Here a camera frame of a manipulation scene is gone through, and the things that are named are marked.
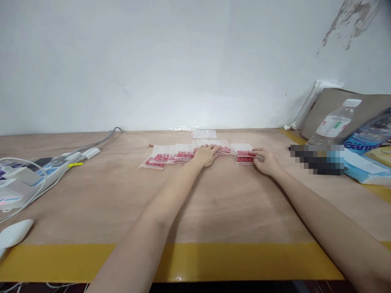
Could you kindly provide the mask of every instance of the person's left hand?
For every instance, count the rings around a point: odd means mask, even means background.
[[[219,149],[219,146],[215,146],[213,144],[202,145],[195,152],[194,158],[191,160],[201,164],[203,167],[209,167],[211,164],[213,164],[215,158],[217,158],[215,152],[217,152]]]

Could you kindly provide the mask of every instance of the hand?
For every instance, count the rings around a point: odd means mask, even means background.
[[[283,171],[283,168],[279,164],[277,158],[266,149],[256,148],[250,153],[256,155],[254,158],[254,164],[262,173],[273,177]]]
[[[211,164],[213,164],[215,158],[217,158],[215,152],[217,152],[219,149],[219,146],[215,146],[213,144],[202,145],[195,152],[194,158],[191,160],[201,164],[202,167],[209,167]]]

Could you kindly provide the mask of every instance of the wooden table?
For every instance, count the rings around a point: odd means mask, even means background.
[[[277,129],[218,131],[219,139],[267,147],[288,172],[391,249],[391,196],[346,176],[309,175]],[[105,133],[0,137],[0,157],[51,157],[100,140]],[[91,282],[115,244],[159,186],[180,166],[139,169],[149,144],[190,143],[182,131],[116,133],[102,152],[0,229],[35,224],[0,264],[1,282]],[[163,252],[156,282],[341,280],[272,179],[253,166],[219,157],[198,178]]]

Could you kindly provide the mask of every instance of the bottle cap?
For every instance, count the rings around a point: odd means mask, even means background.
[[[345,107],[357,107],[360,104],[361,100],[359,99],[347,99],[345,102],[343,102]]]

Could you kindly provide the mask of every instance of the wall stain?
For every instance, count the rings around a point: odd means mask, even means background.
[[[330,26],[328,33],[323,39],[322,45],[326,46],[327,41],[334,31],[340,31],[343,27],[348,27],[348,41],[345,50],[350,49],[352,39],[360,36],[368,28],[374,19],[384,0],[344,0],[337,17]]]

